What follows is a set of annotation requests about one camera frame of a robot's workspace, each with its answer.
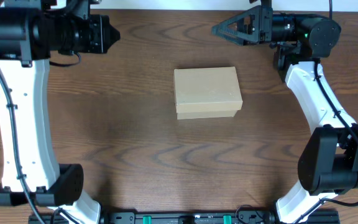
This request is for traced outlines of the cardboard box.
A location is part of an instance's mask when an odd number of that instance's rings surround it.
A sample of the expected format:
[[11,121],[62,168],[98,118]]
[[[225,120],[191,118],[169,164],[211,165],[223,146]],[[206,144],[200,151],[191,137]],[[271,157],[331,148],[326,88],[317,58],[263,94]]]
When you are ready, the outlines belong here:
[[233,117],[243,100],[235,67],[174,70],[178,119]]

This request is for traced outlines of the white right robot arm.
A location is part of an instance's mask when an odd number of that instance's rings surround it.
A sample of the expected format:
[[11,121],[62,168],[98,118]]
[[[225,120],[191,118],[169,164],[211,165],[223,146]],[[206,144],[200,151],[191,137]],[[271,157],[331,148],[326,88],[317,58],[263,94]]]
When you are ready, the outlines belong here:
[[241,205],[240,223],[338,223],[337,212],[323,210],[338,196],[358,188],[358,124],[342,107],[324,75],[321,59],[341,35],[331,16],[276,13],[270,1],[212,27],[211,32],[237,45],[269,44],[273,65],[292,91],[311,136],[297,166],[298,180],[271,209]]

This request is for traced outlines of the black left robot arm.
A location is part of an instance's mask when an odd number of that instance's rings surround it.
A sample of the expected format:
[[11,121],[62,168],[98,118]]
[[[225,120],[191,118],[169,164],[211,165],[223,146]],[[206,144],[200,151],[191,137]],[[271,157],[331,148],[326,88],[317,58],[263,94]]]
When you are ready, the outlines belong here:
[[28,204],[32,223],[110,221],[84,191],[82,166],[57,161],[47,105],[51,52],[105,54],[120,38],[108,16],[90,12],[92,4],[0,1],[0,207]]

